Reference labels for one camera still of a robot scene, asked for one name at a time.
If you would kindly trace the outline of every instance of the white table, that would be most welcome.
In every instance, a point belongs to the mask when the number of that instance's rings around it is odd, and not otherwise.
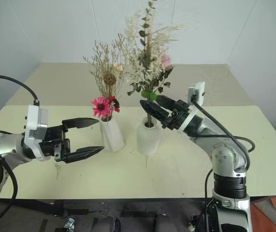
[[[64,119],[92,117],[89,106],[42,106],[49,110],[49,126]],[[256,144],[250,153],[247,174],[250,196],[276,195],[276,132],[257,106],[205,107],[234,135],[248,137]],[[0,130],[23,132],[26,106],[5,106],[0,112]],[[122,107],[116,114],[126,146],[117,153],[102,151],[95,156],[66,164],[53,158],[33,160],[14,169],[19,199],[134,199],[201,198],[204,179],[211,169],[207,154],[185,134],[161,130],[160,146],[145,157],[136,149],[136,129],[145,117],[139,107]],[[102,145],[99,124],[84,129],[70,129],[67,137],[72,151],[89,145]],[[209,179],[209,196],[213,177]],[[11,181],[0,198],[10,198]]]

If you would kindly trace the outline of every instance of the pink flower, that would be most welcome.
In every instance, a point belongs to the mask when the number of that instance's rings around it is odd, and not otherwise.
[[[170,58],[167,55],[164,55],[161,59],[162,68],[165,70],[166,68],[171,66]]]
[[[93,108],[94,116],[97,116],[98,118],[106,118],[112,115],[113,109],[110,107],[109,100],[107,98],[98,97],[94,99],[91,103],[96,106]]]
[[[112,109],[114,109],[116,112],[119,113],[119,102],[118,100],[115,98],[115,96],[111,96],[110,100],[109,100],[109,104],[110,107]]]

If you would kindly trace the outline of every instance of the white ceramic vase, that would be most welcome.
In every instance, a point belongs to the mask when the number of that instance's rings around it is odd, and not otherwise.
[[[99,120],[99,124],[105,150],[117,152],[125,146],[123,135],[113,116],[107,122]]]
[[[153,127],[149,128],[145,126],[147,122],[147,117],[142,120],[141,125],[137,130],[137,147],[138,151],[145,155],[153,155],[159,145],[160,140],[160,128],[157,125],[157,120],[152,118]]]

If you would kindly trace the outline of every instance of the gray floor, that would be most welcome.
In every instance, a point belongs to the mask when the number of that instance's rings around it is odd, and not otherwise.
[[[170,216],[179,232],[188,232],[190,216],[200,213],[201,202],[163,201],[163,202],[103,202],[89,203],[87,201],[67,201],[67,208],[89,209],[97,211],[86,216],[72,216],[76,221],[75,232],[89,232],[94,218],[115,216],[120,219],[122,232],[152,232],[154,217],[124,217],[122,211],[156,211],[158,214],[165,213]],[[55,228],[63,227],[67,219],[56,218],[43,213],[27,209],[12,207],[0,220],[0,232],[42,232],[40,230],[43,220],[48,223],[45,232],[54,232]]]

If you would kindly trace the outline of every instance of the flower bouquet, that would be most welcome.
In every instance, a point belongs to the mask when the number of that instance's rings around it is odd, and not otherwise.
[[[144,11],[139,11],[130,18],[125,31],[123,56],[126,61],[125,78],[132,86],[127,92],[130,96],[140,92],[149,101],[156,100],[164,87],[170,87],[168,77],[173,70],[167,55],[171,32],[178,27],[164,27],[153,31],[155,7],[148,2]],[[155,153],[159,144],[159,127],[156,120],[147,115],[137,131],[138,150],[148,156]]]
[[[113,152],[117,152],[125,146],[121,131],[113,117],[114,111],[120,112],[120,105],[116,97],[124,82],[121,56],[123,42],[124,38],[121,34],[111,45],[95,41],[93,48],[95,55],[91,57],[91,60],[84,57],[84,60],[94,68],[90,73],[95,77],[101,95],[91,102],[95,106],[93,113],[100,119],[104,148]]]

